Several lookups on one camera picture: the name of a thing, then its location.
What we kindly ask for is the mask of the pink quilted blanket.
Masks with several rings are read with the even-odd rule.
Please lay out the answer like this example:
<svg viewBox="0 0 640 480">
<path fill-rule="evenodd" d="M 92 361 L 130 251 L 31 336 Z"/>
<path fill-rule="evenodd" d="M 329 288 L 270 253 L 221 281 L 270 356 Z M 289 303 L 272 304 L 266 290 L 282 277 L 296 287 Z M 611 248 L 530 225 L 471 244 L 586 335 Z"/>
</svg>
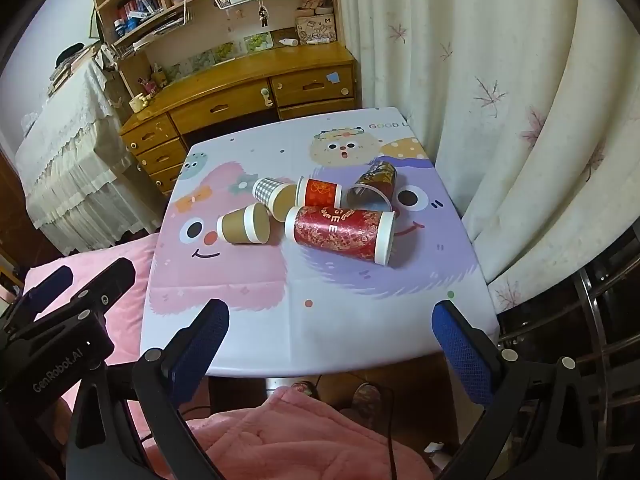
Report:
<svg viewBox="0 0 640 480">
<path fill-rule="evenodd" d="M 136 280 L 107 312 L 106 328 L 115 350 L 111 364 L 138 357 L 143 305 L 156 235 L 120 246 L 63 257 L 36 266 L 26 275 L 33 288 L 60 266 L 74 274 L 51 307 L 70 301 L 81 287 L 120 257 L 136 269 Z M 257 408 L 207 414 L 207 390 L 180 410 L 206 454 L 228 479 L 429 479 L 432 472 L 411 448 L 373 431 L 362 413 L 348 418 L 332 406 L 292 387 L 280 387 Z"/>
</svg>

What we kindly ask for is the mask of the small red paper cup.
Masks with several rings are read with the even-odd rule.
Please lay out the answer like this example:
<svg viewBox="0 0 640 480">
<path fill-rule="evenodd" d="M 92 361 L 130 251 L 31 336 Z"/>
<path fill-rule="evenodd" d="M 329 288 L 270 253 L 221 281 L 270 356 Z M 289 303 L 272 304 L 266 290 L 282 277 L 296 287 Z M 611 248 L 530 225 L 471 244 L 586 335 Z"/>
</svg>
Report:
<svg viewBox="0 0 640 480">
<path fill-rule="evenodd" d="M 296 185 L 295 205 L 304 207 L 341 206 L 343 188 L 340 184 L 300 177 Z"/>
</svg>

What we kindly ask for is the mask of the wooden desk with drawers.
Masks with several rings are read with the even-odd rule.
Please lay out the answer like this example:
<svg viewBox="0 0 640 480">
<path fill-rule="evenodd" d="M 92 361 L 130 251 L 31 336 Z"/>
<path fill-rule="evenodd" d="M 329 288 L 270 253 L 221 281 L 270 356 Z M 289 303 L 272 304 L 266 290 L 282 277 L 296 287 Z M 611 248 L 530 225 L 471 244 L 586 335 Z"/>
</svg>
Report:
<svg viewBox="0 0 640 480">
<path fill-rule="evenodd" d="M 360 105 L 356 58 L 338 42 L 265 50 L 170 84 L 120 130 L 160 192 L 171 193 L 192 145 Z"/>
</svg>

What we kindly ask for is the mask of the small cream mug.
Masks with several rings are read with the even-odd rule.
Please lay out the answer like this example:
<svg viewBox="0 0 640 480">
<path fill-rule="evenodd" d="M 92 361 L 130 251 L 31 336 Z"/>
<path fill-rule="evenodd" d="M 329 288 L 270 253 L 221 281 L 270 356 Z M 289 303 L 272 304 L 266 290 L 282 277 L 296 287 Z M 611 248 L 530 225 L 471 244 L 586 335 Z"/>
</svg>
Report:
<svg viewBox="0 0 640 480">
<path fill-rule="evenodd" d="M 139 114 L 146 107 L 146 96 L 142 93 L 134 96 L 129 101 L 129 106 L 134 114 Z"/>
</svg>

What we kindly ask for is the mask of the white lace cover cloth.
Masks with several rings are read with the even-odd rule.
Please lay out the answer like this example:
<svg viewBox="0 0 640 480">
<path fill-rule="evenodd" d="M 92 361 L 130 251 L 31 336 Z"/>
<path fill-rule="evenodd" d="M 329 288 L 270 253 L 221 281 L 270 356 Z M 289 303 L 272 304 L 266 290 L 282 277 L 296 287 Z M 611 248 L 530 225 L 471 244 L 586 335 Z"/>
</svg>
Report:
<svg viewBox="0 0 640 480">
<path fill-rule="evenodd" d="M 120 137 L 122 78 L 90 60 L 43 105 L 15 155 L 29 219 L 62 254 L 154 232 L 165 197 Z"/>
</svg>

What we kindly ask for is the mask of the cartoon printed tablecloth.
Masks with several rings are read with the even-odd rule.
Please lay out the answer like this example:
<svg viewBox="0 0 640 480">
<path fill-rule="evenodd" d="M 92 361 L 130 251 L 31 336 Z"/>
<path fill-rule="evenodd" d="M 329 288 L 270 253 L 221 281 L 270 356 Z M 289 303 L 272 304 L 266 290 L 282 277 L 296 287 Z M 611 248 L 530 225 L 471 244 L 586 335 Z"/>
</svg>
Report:
<svg viewBox="0 0 640 480">
<path fill-rule="evenodd" d="M 206 302 L 230 311 L 209 373 L 358 370 L 438 350 L 448 299 L 498 320 L 458 212 L 393 107 L 230 133 L 186 155 L 160 228 L 141 345 L 162 348 Z"/>
</svg>

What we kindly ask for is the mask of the wooden bookshelf hutch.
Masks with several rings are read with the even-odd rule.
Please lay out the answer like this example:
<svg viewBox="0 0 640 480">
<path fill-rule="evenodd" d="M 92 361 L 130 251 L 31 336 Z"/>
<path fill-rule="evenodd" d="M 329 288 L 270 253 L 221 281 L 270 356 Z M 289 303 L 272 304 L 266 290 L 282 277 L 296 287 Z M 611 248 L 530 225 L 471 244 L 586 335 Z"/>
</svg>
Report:
<svg viewBox="0 0 640 480">
<path fill-rule="evenodd" d="M 334 0 L 93 0 L 108 54 L 130 96 L 160 76 L 175 81 L 300 32 L 337 31 Z"/>
</svg>

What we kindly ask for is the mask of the dark patterned paper cup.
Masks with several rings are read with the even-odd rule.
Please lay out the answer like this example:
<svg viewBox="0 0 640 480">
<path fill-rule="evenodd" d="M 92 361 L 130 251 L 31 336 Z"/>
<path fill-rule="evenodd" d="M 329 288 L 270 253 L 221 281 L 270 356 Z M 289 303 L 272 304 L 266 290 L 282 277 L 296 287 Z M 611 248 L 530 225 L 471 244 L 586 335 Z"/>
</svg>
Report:
<svg viewBox="0 0 640 480">
<path fill-rule="evenodd" d="M 391 211 L 396 176 L 393 164 L 377 160 L 348 190 L 347 203 L 356 209 Z"/>
</svg>

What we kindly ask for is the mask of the large red patterned paper cup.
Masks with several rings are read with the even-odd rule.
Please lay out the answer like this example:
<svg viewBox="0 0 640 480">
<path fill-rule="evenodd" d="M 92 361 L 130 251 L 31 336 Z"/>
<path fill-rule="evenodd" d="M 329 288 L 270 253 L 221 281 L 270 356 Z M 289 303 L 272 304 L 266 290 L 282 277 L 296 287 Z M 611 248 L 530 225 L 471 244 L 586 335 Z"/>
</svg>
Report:
<svg viewBox="0 0 640 480">
<path fill-rule="evenodd" d="M 393 211 L 296 206 L 284 232 L 300 246 L 387 266 L 395 220 Z"/>
</svg>

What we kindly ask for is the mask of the small brown paper cup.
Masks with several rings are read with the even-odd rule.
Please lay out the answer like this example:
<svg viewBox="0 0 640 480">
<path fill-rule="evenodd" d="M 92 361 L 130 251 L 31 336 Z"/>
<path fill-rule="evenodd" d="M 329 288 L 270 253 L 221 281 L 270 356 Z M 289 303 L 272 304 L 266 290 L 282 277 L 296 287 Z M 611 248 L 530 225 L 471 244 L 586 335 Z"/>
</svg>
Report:
<svg viewBox="0 0 640 480">
<path fill-rule="evenodd" d="M 270 237 L 270 214 L 262 203 L 224 214 L 217 220 L 217 233 L 233 245 L 266 244 Z"/>
</svg>

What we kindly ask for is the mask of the checkered brown paper cup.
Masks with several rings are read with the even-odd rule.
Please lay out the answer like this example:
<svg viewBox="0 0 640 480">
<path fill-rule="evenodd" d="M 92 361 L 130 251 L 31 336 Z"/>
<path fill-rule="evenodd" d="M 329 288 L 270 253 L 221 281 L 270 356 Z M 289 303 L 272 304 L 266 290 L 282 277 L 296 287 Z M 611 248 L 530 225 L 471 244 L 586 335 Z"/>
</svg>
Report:
<svg viewBox="0 0 640 480">
<path fill-rule="evenodd" d="M 252 189 L 254 199 L 264 204 L 273 218 L 281 223 L 295 206 L 296 191 L 294 183 L 267 177 L 258 179 Z"/>
</svg>

